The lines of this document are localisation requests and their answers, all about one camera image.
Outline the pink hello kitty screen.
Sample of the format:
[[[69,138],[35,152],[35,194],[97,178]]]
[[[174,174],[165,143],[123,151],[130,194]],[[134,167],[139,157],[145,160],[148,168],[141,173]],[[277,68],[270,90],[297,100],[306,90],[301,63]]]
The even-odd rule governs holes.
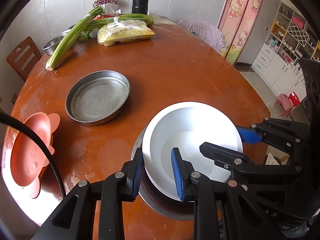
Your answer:
[[[220,54],[234,65],[253,29],[263,0],[226,0],[218,23],[225,39]]]

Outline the brown slatted wooden chair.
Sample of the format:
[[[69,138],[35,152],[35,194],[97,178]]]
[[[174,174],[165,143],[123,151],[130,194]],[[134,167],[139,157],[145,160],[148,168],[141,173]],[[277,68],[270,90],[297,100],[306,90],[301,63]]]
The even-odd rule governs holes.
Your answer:
[[[7,63],[25,82],[35,64],[41,59],[41,53],[33,39],[28,36],[7,56]]]

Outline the white storage cabinet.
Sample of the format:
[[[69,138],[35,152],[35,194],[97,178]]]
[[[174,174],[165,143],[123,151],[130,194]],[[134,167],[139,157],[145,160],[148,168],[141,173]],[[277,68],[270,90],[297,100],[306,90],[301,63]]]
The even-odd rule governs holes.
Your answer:
[[[271,30],[251,68],[272,92],[306,97],[300,59],[319,61],[319,39],[290,0],[280,0]]]

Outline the wall power outlet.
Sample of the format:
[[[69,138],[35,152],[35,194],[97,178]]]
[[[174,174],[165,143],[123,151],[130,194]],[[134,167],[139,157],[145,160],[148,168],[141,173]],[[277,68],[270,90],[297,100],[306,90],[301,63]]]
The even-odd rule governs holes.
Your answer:
[[[14,93],[13,94],[13,96],[12,96],[12,98],[11,98],[11,103],[14,105],[15,104],[15,102],[16,102],[16,100],[17,100],[17,94],[16,93]]]

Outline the celery bunch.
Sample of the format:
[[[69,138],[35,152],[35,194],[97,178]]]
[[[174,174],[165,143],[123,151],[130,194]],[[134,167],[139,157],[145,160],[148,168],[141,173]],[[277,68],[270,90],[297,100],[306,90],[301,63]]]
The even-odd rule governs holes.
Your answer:
[[[76,25],[72,27],[72,29],[68,32],[66,36],[64,36],[64,38],[58,44],[57,48],[49,57],[46,63],[46,70],[52,72],[58,67],[63,57],[72,47],[74,42],[78,39],[80,34],[93,21],[93,18],[103,14],[103,12],[104,10],[102,9],[102,7],[96,6],[87,15],[85,15]]]

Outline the pink and red child stools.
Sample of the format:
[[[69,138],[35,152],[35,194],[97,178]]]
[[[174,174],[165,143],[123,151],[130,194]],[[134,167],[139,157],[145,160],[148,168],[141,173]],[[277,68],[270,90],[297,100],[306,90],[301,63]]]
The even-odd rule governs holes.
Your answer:
[[[295,92],[291,92],[289,95],[281,93],[276,97],[275,104],[281,104],[284,109],[284,113],[281,116],[288,117],[290,112],[300,104],[300,100]]]

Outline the purple cloth on chair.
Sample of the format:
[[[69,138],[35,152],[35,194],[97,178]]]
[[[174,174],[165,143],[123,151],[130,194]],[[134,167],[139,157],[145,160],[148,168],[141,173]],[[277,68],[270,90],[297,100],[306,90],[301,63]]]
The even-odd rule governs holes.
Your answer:
[[[226,48],[223,33],[217,29],[217,27],[208,22],[198,20],[180,20],[178,25],[187,29],[217,52]]]

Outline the bagged yellow noodles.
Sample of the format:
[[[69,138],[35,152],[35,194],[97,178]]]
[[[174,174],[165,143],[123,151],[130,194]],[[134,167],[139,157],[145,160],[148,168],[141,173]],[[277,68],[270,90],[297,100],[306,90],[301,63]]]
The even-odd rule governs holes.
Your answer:
[[[117,42],[128,43],[136,40],[147,40],[154,35],[155,32],[144,21],[122,21],[116,17],[112,23],[108,23],[98,30],[97,42],[108,47]]]

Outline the white ceramic bowl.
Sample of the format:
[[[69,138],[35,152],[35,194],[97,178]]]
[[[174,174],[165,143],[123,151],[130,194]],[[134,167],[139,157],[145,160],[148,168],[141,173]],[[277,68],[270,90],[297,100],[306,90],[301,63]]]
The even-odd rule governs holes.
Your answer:
[[[200,102],[179,102],[157,113],[143,135],[142,152],[147,175],[158,191],[179,200],[171,164],[171,150],[178,148],[183,160],[195,171],[224,182],[230,176],[200,152],[209,142],[242,152],[242,140],[236,126],[218,109]]]

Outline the steel plate under bowl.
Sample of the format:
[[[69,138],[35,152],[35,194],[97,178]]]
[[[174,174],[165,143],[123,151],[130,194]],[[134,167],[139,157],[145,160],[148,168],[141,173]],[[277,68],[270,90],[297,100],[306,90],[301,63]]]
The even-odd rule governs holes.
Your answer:
[[[214,196],[212,186],[209,179],[201,176],[204,185],[196,185],[197,201],[202,207],[208,207],[216,211],[217,220],[223,219],[221,204],[216,196]],[[197,207],[193,202],[181,202],[172,199],[161,193],[151,182],[146,168],[143,168],[143,174],[140,182],[139,195],[144,202],[154,211],[165,217],[175,220],[193,220],[194,214],[197,213]]]

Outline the shallow steel round pan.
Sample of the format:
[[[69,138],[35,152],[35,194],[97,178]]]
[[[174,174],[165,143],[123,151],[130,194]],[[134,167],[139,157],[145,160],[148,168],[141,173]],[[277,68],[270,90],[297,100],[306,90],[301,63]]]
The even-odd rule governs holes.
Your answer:
[[[93,72],[69,90],[66,113],[82,125],[104,124],[120,113],[129,94],[130,83],[123,74],[112,70]]]

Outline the large steel mixing bowl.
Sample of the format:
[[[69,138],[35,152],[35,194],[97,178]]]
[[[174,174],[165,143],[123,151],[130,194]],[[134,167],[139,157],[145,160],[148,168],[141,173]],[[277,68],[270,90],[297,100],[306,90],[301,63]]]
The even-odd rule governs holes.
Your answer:
[[[43,47],[42,50],[48,55],[51,56],[54,52],[54,50],[57,48],[59,43],[62,41],[62,39],[69,33],[70,29],[67,29],[60,33],[57,37],[53,38],[49,42],[47,42]]]

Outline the red dried flower bunch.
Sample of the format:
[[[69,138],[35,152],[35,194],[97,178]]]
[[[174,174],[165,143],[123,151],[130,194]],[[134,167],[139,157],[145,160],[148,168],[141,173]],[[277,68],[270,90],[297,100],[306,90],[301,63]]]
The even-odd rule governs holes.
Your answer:
[[[117,4],[117,0],[95,0],[93,3],[93,7],[104,4]]]

